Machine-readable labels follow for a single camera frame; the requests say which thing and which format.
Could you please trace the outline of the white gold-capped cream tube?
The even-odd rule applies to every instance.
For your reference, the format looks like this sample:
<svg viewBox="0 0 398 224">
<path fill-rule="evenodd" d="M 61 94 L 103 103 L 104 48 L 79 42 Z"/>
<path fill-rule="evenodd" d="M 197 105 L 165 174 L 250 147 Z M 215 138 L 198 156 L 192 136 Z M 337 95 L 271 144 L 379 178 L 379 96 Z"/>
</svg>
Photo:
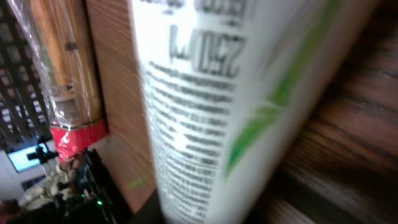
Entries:
<svg viewBox="0 0 398 224">
<path fill-rule="evenodd" d="M 167 223 L 241 223 L 374 0 L 130 1 Z"/>
</svg>

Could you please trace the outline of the orange spaghetti packet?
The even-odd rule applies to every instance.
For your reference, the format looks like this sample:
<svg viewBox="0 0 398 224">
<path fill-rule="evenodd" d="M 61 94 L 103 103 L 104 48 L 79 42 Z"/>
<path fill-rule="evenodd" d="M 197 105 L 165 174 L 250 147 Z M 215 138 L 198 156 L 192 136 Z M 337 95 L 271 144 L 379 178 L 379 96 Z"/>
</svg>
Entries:
<svg viewBox="0 0 398 224">
<path fill-rule="evenodd" d="M 8 0 L 33 51 L 59 159 L 107 134 L 83 0 Z"/>
</svg>

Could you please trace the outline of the grey plastic shopping basket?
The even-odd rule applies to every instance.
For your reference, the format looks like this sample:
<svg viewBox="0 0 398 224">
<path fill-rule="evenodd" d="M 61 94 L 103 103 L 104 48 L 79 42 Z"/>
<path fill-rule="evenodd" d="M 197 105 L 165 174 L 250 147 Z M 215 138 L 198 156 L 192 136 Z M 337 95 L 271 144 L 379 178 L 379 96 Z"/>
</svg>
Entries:
<svg viewBox="0 0 398 224">
<path fill-rule="evenodd" d="M 7 1 L 1 1 L 1 150 L 14 152 L 50 139 L 39 73 Z"/>
</svg>

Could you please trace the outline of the computer monitor in background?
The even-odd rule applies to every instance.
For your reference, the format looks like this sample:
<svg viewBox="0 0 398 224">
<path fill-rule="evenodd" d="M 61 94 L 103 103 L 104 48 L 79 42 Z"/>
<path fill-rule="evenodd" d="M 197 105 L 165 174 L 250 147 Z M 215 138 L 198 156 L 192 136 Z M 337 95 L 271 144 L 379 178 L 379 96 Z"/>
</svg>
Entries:
<svg viewBox="0 0 398 224">
<path fill-rule="evenodd" d="M 38 146 L 31 146 L 21 149 L 19 151 L 11 152 L 7 154 L 8 159 L 10 160 L 13 168 L 16 172 L 24 172 L 25 170 L 31 169 L 33 167 L 37 167 L 40 165 L 39 159 L 29 160 L 27 155 L 36 153 L 37 147 L 42 147 L 44 152 L 48 152 L 49 150 L 46 148 L 44 143 L 39 144 Z"/>
</svg>

